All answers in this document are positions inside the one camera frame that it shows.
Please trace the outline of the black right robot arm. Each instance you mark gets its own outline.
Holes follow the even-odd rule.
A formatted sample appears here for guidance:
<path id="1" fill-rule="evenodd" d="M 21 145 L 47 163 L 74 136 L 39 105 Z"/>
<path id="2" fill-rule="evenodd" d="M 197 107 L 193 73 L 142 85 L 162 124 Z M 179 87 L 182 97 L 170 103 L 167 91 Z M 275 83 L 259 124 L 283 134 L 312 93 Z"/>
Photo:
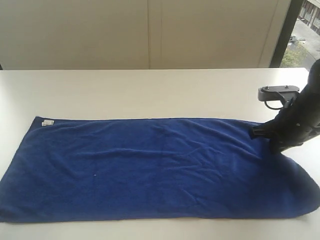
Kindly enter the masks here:
<path id="1" fill-rule="evenodd" d="M 282 107 L 274 119 L 254 126 L 250 138 L 269 139 L 271 153 L 298 147 L 320 135 L 320 61 L 311 66 L 307 84 L 300 90 L 294 85 L 264 86 L 258 89 L 258 100 L 280 101 Z"/>

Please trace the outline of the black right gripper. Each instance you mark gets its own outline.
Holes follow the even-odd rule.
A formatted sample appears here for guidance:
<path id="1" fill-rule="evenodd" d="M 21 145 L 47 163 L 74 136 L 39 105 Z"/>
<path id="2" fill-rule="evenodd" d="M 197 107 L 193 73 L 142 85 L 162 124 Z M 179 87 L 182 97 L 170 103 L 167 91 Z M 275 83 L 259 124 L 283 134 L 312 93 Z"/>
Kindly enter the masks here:
<path id="1" fill-rule="evenodd" d="M 276 117 L 249 130 L 251 139 L 269 139 L 272 153 L 280 153 L 320 134 L 320 87 L 308 84 L 295 99 L 283 104 Z"/>

